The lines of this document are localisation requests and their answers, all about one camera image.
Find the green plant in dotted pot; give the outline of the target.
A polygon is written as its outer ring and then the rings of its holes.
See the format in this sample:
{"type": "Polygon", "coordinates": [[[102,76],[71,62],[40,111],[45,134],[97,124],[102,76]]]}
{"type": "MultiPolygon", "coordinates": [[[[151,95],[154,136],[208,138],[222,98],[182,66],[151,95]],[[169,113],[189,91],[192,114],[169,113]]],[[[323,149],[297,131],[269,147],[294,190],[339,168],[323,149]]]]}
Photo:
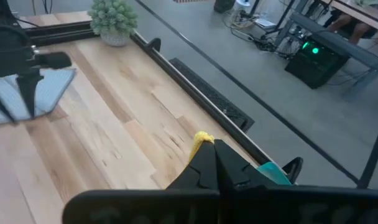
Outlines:
{"type": "Polygon", "coordinates": [[[126,0],[93,0],[87,14],[93,32],[113,47],[124,46],[137,29],[137,14],[126,0]]]}

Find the grey waffle-weave towel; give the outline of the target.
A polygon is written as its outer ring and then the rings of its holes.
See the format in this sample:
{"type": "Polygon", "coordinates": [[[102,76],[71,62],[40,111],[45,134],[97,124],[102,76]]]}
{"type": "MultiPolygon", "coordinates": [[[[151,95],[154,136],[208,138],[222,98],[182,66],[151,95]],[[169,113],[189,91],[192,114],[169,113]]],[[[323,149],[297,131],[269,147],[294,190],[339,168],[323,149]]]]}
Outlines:
{"type": "MultiPolygon", "coordinates": [[[[73,81],[75,69],[42,70],[44,79],[39,81],[35,91],[35,117],[53,111],[65,90],[73,81]]],[[[30,119],[30,114],[21,97],[17,75],[0,78],[0,99],[16,121],[30,119]]],[[[9,119],[0,112],[0,124],[8,123],[9,119]]]]}

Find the teal translucent plastic bin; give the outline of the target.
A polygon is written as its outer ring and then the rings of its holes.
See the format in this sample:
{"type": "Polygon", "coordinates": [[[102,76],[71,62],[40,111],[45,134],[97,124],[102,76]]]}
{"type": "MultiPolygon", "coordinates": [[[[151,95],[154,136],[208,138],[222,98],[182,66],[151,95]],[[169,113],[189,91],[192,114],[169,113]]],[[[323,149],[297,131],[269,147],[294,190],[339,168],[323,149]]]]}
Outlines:
{"type": "Polygon", "coordinates": [[[256,169],[258,172],[268,177],[271,181],[279,185],[292,185],[283,170],[274,162],[267,162],[256,169]]]}

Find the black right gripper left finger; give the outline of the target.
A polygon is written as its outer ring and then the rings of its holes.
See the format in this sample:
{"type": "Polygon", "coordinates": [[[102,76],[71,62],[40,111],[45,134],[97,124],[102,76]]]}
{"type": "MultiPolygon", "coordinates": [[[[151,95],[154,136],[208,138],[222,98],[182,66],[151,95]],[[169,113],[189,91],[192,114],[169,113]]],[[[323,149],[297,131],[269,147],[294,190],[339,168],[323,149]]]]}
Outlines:
{"type": "Polygon", "coordinates": [[[218,224],[216,152],[204,142],[164,190],[89,190],[63,209],[63,224],[218,224]]]}

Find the dark metal workbench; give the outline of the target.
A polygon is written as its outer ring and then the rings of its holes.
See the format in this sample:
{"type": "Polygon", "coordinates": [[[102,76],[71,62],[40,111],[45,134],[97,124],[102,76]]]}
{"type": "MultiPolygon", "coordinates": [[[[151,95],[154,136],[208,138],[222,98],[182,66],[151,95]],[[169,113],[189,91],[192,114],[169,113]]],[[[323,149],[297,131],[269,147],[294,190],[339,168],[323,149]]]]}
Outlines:
{"type": "MultiPolygon", "coordinates": [[[[278,47],[284,38],[288,37],[289,30],[294,24],[304,28],[311,32],[317,39],[327,44],[329,47],[333,47],[338,51],[350,55],[352,58],[361,62],[369,69],[366,74],[362,75],[355,83],[350,87],[347,94],[356,95],[368,86],[372,81],[378,77],[378,56],[368,52],[367,50],[349,43],[344,40],[338,34],[328,32],[324,27],[317,24],[315,21],[309,19],[303,14],[303,9],[309,0],[300,0],[291,13],[287,23],[283,29],[279,31],[278,36],[274,42],[274,45],[278,47]]],[[[339,9],[359,21],[362,21],[375,29],[378,29],[378,11],[372,7],[358,7],[355,4],[348,3],[347,0],[320,0],[329,4],[330,6],[339,9]]]]}

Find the black computer tower green light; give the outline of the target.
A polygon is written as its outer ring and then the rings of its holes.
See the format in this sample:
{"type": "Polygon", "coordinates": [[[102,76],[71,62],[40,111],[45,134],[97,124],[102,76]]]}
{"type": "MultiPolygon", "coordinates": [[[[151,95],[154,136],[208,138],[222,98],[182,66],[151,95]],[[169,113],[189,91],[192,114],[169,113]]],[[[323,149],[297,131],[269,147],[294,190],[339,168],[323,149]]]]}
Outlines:
{"type": "Polygon", "coordinates": [[[317,89],[325,85],[348,60],[348,55],[308,39],[289,60],[285,71],[311,89],[317,89]]]}

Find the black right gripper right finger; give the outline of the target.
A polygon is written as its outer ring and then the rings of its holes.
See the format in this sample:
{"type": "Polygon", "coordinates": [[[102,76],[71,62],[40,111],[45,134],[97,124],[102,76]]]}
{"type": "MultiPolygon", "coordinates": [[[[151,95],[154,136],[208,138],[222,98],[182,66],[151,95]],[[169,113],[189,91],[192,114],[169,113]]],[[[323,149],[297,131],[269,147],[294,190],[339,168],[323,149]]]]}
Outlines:
{"type": "Polygon", "coordinates": [[[215,142],[228,224],[378,224],[378,190],[279,185],[215,142]]]}

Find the yellow microfiber towel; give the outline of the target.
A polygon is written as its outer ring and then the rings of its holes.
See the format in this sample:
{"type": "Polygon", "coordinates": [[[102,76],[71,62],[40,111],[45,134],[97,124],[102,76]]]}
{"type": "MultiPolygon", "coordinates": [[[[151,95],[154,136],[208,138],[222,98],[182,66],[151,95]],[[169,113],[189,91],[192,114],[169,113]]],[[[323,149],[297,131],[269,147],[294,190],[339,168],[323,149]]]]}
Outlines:
{"type": "Polygon", "coordinates": [[[204,142],[208,142],[208,143],[214,144],[214,136],[208,134],[205,131],[199,131],[199,132],[197,132],[195,134],[193,140],[194,140],[194,142],[193,142],[193,145],[192,145],[192,148],[191,148],[191,152],[190,152],[190,155],[189,155],[188,163],[191,162],[191,160],[194,158],[195,154],[198,152],[198,150],[200,149],[200,147],[202,146],[202,144],[204,142]]]}

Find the person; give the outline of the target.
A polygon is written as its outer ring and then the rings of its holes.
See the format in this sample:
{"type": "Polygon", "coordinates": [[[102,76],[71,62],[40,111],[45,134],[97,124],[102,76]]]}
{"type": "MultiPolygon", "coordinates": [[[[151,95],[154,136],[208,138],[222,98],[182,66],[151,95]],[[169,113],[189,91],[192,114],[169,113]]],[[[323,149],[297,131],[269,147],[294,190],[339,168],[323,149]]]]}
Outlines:
{"type": "Polygon", "coordinates": [[[330,32],[338,32],[339,30],[349,34],[349,42],[357,45],[362,38],[373,37],[377,29],[371,27],[350,15],[343,12],[337,12],[332,16],[333,21],[326,27],[330,32]]]}

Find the black waste bin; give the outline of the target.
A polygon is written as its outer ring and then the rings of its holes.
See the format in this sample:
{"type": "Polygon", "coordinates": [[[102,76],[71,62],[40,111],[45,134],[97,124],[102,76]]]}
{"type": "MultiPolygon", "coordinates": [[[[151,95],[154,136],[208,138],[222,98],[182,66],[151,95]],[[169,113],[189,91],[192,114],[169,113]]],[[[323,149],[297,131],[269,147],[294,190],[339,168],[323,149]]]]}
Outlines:
{"type": "Polygon", "coordinates": [[[215,0],[214,11],[220,14],[231,10],[236,0],[215,0]]]}

